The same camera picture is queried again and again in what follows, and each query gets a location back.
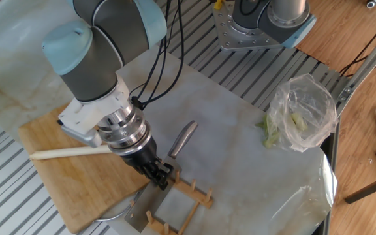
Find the knife handle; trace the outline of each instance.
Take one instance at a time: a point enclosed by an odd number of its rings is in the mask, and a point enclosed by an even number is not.
[[[190,121],[181,131],[176,138],[174,145],[170,148],[168,156],[176,159],[181,149],[188,143],[191,136],[194,134],[195,129],[198,127],[196,121]]]

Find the white marble board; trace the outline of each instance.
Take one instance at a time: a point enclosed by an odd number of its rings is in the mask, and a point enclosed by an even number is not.
[[[156,50],[150,50],[118,71],[130,89],[146,80],[155,56]],[[159,92],[173,80],[179,62],[167,55]],[[159,68],[146,95],[158,74]],[[166,155],[189,121],[199,124],[177,162],[183,169],[182,178],[195,178],[203,191],[213,188],[214,205],[208,210],[199,207],[186,235],[311,234],[330,210],[336,179],[322,150],[266,149],[263,132],[255,127],[264,112],[191,67],[184,66],[175,88],[144,113],[153,129],[158,156]],[[179,229],[193,203],[173,189],[155,216]],[[123,219],[109,225],[119,234],[138,234]],[[154,232],[145,228],[142,234]]]

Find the metal grating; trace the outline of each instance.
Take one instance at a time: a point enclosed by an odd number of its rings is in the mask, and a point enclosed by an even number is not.
[[[157,0],[165,9],[166,0]],[[171,20],[176,10],[171,4]],[[214,29],[210,2],[184,0],[182,21],[185,62],[245,101],[267,110],[280,82],[310,73],[336,99],[348,82],[339,73],[297,49],[223,52]],[[168,51],[181,57],[178,19]],[[0,128],[0,234],[70,234],[27,152]],[[117,234],[106,223],[93,223],[79,235]]]

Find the light blue joint cap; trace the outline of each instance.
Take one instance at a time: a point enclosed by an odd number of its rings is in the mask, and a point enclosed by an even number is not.
[[[72,9],[75,9],[73,5],[73,0],[66,0],[66,2],[69,4],[70,7],[72,7]]]
[[[159,6],[152,0],[134,0],[144,29],[148,36],[149,48],[157,44],[166,35],[166,21]]]
[[[42,49],[58,75],[72,71],[83,60],[92,42],[92,31],[82,21],[61,25],[46,35]]]
[[[310,15],[309,18],[301,25],[301,28],[299,28],[291,37],[289,37],[285,42],[283,42],[281,45],[283,45],[286,48],[293,48],[297,46],[298,43],[300,43],[304,37],[307,36],[307,34],[310,32],[310,30],[313,28],[313,26],[316,24],[316,17],[314,15]]]

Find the plastic bag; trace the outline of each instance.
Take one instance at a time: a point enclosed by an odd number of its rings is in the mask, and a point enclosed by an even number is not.
[[[302,118],[307,127],[299,128],[292,114]],[[280,134],[276,145],[300,152],[320,146],[338,123],[332,96],[310,74],[292,78],[277,87],[268,119],[271,125],[268,126],[268,135],[273,136],[278,131]]]

